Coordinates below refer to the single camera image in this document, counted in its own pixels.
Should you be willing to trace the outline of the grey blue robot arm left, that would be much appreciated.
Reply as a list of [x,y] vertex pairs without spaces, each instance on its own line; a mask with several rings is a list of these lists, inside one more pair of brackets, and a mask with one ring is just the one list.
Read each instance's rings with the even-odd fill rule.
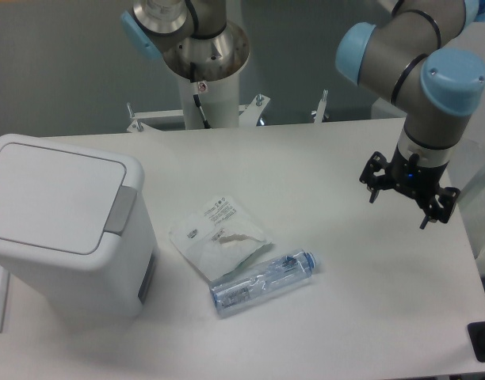
[[[448,222],[460,194],[439,181],[479,94],[463,79],[469,60],[448,42],[474,20],[477,9],[475,1],[399,1],[386,26],[354,25],[336,53],[340,73],[407,115],[392,159],[375,153],[361,182],[372,197],[393,189],[413,199],[424,223]],[[220,40],[227,31],[223,1],[138,1],[121,21],[150,57],[183,49],[187,40],[211,42],[217,58],[229,55]]]

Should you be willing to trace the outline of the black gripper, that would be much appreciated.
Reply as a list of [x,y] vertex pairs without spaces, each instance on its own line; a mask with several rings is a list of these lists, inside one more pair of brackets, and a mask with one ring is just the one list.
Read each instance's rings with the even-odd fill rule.
[[424,163],[419,153],[404,154],[396,147],[389,163],[376,151],[365,164],[359,181],[370,192],[369,202],[374,203],[382,190],[395,190],[413,200],[418,200],[425,216],[419,228],[428,223],[448,223],[460,196],[460,189],[440,185],[449,161]]

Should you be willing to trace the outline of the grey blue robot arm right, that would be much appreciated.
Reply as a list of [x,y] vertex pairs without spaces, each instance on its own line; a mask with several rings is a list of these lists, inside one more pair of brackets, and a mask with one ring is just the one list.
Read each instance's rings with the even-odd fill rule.
[[361,22],[342,37],[337,70],[407,115],[392,159],[375,153],[361,174],[371,200],[388,189],[421,204],[440,197],[441,176],[485,89],[483,60],[447,44],[478,12],[477,1],[399,1],[384,27]]

